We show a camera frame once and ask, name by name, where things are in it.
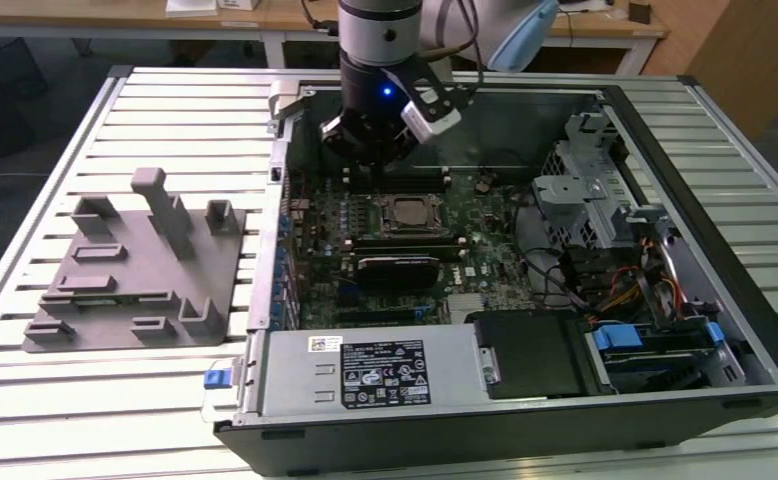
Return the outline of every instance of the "aluminum extrusion table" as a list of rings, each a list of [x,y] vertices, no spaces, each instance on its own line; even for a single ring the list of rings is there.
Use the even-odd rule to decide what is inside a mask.
[[[203,373],[245,352],[274,154],[269,96],[271,83],[283,78],[338,80],[338,74],[114,69],[0,262],[0,478],[259,477],[214,437],[203,410]],[[490,78],[622,86],[778,311],[778,174],[702,89],[676,78]],[[188,208],[208,198],[229,198],[250,212],[227,341],[218,347],[27,354],[20,349],[24,328],[76,229],[67,214],[88,193],[110,194],[118,208],[142,208],[140,197],[130,193],[139,166],[167,170],[166,187],[183,195]],[[639,171],[635,178],[650,189]],[[237,406],[226,397],[210,404],[222,412]],[[573,478],[618,480],[778,478],[778,416],[737,422],[681,446],[642,452],[339,477],[507,479],[567,472]]]

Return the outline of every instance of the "power supply label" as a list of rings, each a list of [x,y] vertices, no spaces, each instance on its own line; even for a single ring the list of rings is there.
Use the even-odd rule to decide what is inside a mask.
[[[345,343],[342,404],[349,409],[430,404],[425,341]]]

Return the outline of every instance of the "blue tab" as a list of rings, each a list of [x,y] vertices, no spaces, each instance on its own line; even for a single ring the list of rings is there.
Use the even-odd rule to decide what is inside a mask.
[[[599,350],[609,348],[637,348],[643,346],[641,334],[634,325],[605,325],[593,332]]]
[[[609,348],[611,348],[611,342],[609,342],[607,335],[605,335],[605,332],[602,330],[597,330],[595,332],[593,332],[593,339],[597,342],[597,348],[599,350],[607,350]]]
[[[718,322],[709,322],[706,325],[709,329],[709,336],[712,337],[712,341],[714,342],[714,346],[718,347],[726,341],[726,335],[724,335],[724,330],[721,330],[721,325]]]
[[[219,390],[231,388],[231,369],[208,370],[204,372],[204,389]]]

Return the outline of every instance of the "cable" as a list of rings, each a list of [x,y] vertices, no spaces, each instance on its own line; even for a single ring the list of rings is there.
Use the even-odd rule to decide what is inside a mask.
[[[619,276],[626,273],[630,270],[639,270],[639,267],[623,267],[619,270],[617,270],[617,273],[614,274],[614,277],[611,278],[611,291],[609,292],[609,295],[614,295],[614,292],[617,292],[617,281],[619,280]]]
[[[563,284],[563,282],[561,282],[561,280],[558,280],[557,278],[554,278],[553,275],[546,273],[546,270],[543,270],[539,266],[537,266],[537,264],[534,262],[531,262],[527,258],[523,259],[523,262],[527,264],[529,267],[531,267],[531,269],[537,273],[539,273],[547,280],[551,281],[551,283],[555,285],[555,287],[558,287],[563,291],[567,298],[573,302],[573,305],[575,305],[575,307],[579,310],[590,310],[591,309],[587,301],[578,296],[578,294]]]
[[[607,312],[611,308],[631,302],[641,295],[641,288],[634,285],[625,293],[622,293],[617,298],[611,299],[602,306],[598,307],[599,313]],[[599,316],[593,315],[590,318],[590,323],[597,323],[599,321]]]
[[[551,285],[550,285],[551,284],[550,278],[551,278],[551,271],[555,268],[561,269],[561,274],[563,274],[563,267],[561,267],[559,264],[549,267],[549,270],[546,270],[546,285],[545,285],[545,290],[543,290],[543,292],[545,292],[543,293],[543,302],[546,301],[546,297],[549,297],[549,295],[553,295],[553,293],[551,293]]]
[[[558,250],[557,248],[531,247],[522,252],[522,256],[525,257],[525,256],[527,256],[529,253],[533,253],[533,252],[546,252],[549,255],[553,255],[555,257],[559,257],[561,255],[563,255],[563,252],[561,250]]]
[[[478,40],[478,35],[481,33],[479,23],[478,23],[478,27],[475,27],[471,24],[471,17],[469,15],[469,7],[466,5],[466,0],[459,0],[457,3],[459,4],[459,11],[463,14],[463,19],[466,20],[466,26],[469,27],[471,37],[461,45],[457,45],[454,47],[437,48],[433,50],[427,50],[426,52],[422,52],[421,58],[425,59],[427,62],[431,62],[431,63],[438,62],[439,60],[450,57],[451,55],[457,55],[463,50],[466,50],[469,47],[471,47],[471,45],[474,45],[474,43]],[[474,5],[474,0],[471,1],[471,5],[474,7],[473,12],[475,12],[477,5]]]
[[[345,277],[333,277],[335,280],[338,280],[339,282],[347,282],[351,285],[359,285],[355,281],[350,280],[349,278]]]
[[[306,0],[301,0],[301,3],[303,4],[303,13],[306,14],[306,20],[309,20],[309,23],[311,24],[311,28],[318,30],[321,22],[318,22],[314,19],[314,16],[311,15],[311,10],[309,10],[309,5],[306,5]]]
[[[558,7],[561,13],[566,14],[566,21],[570,25],[570,48],[575,45],[575,30],[573,30],[573,12],[567,12],[563,8]]]
[[[311,10],[309,9],[309,5],[306,5],[306,0],[299,0],[299,3],[303,6],[303,14],[306,15],[306,20],[311,24],[311,28],[315,30],[326,31],[330,36],[338,36],[338,22],[330,20],[317,20],[314,15],[311,15]]]
[[[471,14],[474,15],[474,54],[478,57],[478,85],[471,89],[471,93],[474,94],[481,87],[483,86],[483,53],[481,52],[481,16],[478,15],[478,6],[474,3],[474,0],[463,0],[471,2]]]
[[[474,45],[474,53],[478,63],[478,84],[471,88],[471,93],[477,92],[483,86],[483,53],[481,51],[481,16],[478,14],[478,6],[474,0],[458,0],[459,11],[463,14],[463,20],[466,21],[466,26],[469,27],[469,32],[471,33],[471,38],[461,45],[455,47],[439,48],[435,50],[429,50],[421,54],[421,58],[427,62],[437,62],[451,55],[457,55],[470,46]]]
[[[670,286],[670,294],[673,295],[673,308],[677,311],[677,317],[682,315],[682,287],[680,287],[680,283],[668,278],[666,276],[661,279]]]

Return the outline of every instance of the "black cable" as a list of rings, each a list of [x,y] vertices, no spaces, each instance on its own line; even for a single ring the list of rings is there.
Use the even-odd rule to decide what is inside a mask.
[[[299,3],[303,6],[303,14],[306,15],[306,20],[311,24],[311,28],[315,30],[326,31],[330,36],[338,36],[338,22],[331,20],[318,20],[311,15],[311,10],[309,9],[309,5],[306,5],[306,0],[299,0]]]
[[[561,291],[563,291],[565,295],[570,299],[570,302],[573,302],[573,305],[575,305],[575,308],[578,308],[579,310],[593,310],[593,307],[590,306],[587,301],[578,296],[578,294],[563,284],[563,282],[554,278],[554,276],[549,272],[546,272],[546,270],[543,270],[534,262],[531,262],[527,259],[527,254],[534,251],[545,251],[549,254],[553,254],[551,252],[559,253],[559,251],[554,248],[546,247],[529,248],[525,252],[522,252],[522,256],[526,257],[523,258],[523,261],[527,263],[527,266],[531,267],[531,269],[537,273],[539,273],[543,276],[543,278],[546,278],[546,280],[551,281],[554,286],[558,287]]]
[[[573,12],[567,12],[563,8],[558,7],[562,13],[566,14],[566,21],[570,25],[570,48],[575,45],[575,31],[573,30]]]
[[[555,294],[555,293],[551,292],[551,282],[550,282],[550,279],[551,279],[551,271],[555,268],[561,269],[561,273],[563,273],[563,267],[561,266],[561,264],[553,265],[551,267],[549,267],[549,270],[546,270],[546,285],[545,285],[546,288],[543,289],[543,292],[545,292],[543,293],[543,302],[546,301],[546,297],[549,297],[549,295],[563,295],[563,296],[566,296],[565,293]]]
[[[306,20],[309,20],[311,28],[318,30],[321,22],[318,22],[314,16],[311,15],[311,10],[309,10],[309,5],[306,5],[306,0],[301,0],[301,3],[303,4],[303,13],[306,14]]]
[[[483,54],[481,53],[481,38],[479,38],[479,35],[481,35],[481,16],[478,15],[478,6],[475,5],[474,0],[462,0],[461,7],[466,3],[466,1],[470,2],[471,15],[474,16],[474,54],[478,57],[478,84],[471,89],[471,93],[474,94],[483,86]],[[463,18],[466,19],[466,25],[469,27],[471,27],[471,25],[469,25],[469,23],[470,23],[469,16],[465,14],[465,9],[462,9],[462,10],[463,10]]]

